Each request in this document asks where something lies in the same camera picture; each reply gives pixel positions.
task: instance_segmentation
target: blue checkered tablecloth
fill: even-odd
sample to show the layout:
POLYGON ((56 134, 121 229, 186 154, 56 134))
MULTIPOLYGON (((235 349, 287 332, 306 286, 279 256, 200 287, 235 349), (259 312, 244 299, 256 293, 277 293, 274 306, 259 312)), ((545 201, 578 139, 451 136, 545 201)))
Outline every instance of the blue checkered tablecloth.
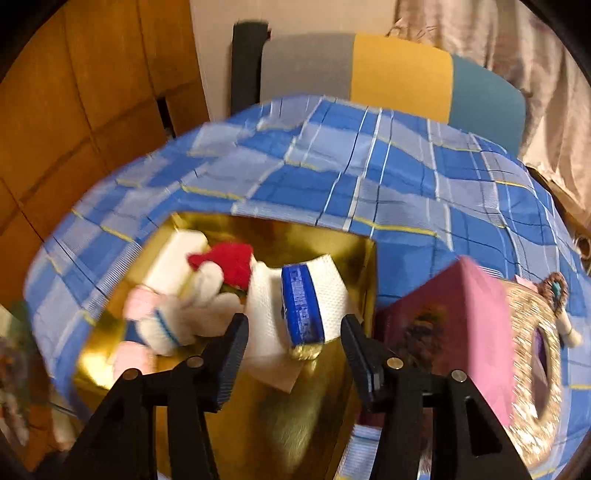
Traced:
POLYGON ((591 424, 591 281, 551 196, 506 151, 447 125, 294 96, 206 124, 95 185, 49 237, 25 284, 47 369, 70 397, 76 359, 113 288, 172 212, 319 225, 377 244, 379 307, 470 255, 492 275, 560 270, 584 345, 562 351, 552 478, 591 424))

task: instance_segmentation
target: tassel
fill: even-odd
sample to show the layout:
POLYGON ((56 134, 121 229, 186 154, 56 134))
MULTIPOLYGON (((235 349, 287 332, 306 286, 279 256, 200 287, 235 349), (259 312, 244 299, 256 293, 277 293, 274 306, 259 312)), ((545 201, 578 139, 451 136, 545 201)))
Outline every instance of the tassel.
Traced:
POLYGON ((556 317, 556 329, 568 348, 583 343, 582 335, 573 328, 569 314, 566 313, 566 302, 569 299, 569 286, 560 272, 552 272, 543 282, 538 284, 538 292, 542 295, 556 317))
POLYGON ((583 343, 583 337, 573 328, 569 314, 564 309, 556 313, 556 329, 567 347, 574 348, 583 343))

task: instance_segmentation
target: white block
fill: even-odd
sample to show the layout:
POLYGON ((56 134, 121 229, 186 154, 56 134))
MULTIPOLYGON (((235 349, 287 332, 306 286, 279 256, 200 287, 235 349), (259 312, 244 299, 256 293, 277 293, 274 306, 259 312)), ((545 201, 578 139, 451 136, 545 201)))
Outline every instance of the white block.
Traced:
POLYGON ((144 285, 162 295, 178 295, 191 274, 189 254, 201 254, 207 238, 196 230, 175 231, 150 267, 144 285))

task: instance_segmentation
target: blue label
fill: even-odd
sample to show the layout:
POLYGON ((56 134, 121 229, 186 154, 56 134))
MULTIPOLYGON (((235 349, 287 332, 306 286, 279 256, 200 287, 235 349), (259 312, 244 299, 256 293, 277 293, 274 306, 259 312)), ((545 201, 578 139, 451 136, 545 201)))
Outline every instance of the blue label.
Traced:
POLYGON ((307 265, 281 270, 283 316, 293 346, 324 343, 324 329, 316 291, 307 265))

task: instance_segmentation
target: wooden wall panel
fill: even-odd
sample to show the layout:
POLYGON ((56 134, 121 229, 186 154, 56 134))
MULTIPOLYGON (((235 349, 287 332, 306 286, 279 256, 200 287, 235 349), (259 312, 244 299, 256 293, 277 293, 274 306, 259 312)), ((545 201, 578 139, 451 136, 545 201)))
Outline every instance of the wooden wall panel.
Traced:
POLYGON ((209 121, 201 79, 167 93, 165 98, 177 135, 209 121))
POLYGON ((138 0, 138 3, 156 95, 200 79, 189 0, 138 0))
POLYGON ((22 300, 27 270, 41 246, 41 239, 22 213, 0 235, 0 304, 9 307, 22 300))
POLYGON ((137 3, 69 0, 64 11, 80 97, 97 130, 152 97, 137 3))
POLYGON ((59 11, 0 83, 0 172, 17 198, 89 135, 59 11))
POLYGON ((37 233, 48 237, 72 206, 106 174, 90 141, 83 143, 25 202, 24 212, 37 233))
POLYGON ((17 203, 10 195, 4 182, 0 181, 0 231, 17 209, 17 203))
POLYGON ((162 146, 166 136, 156 102, 150 100, 106 125, 95 139, 109 171, 162 146))

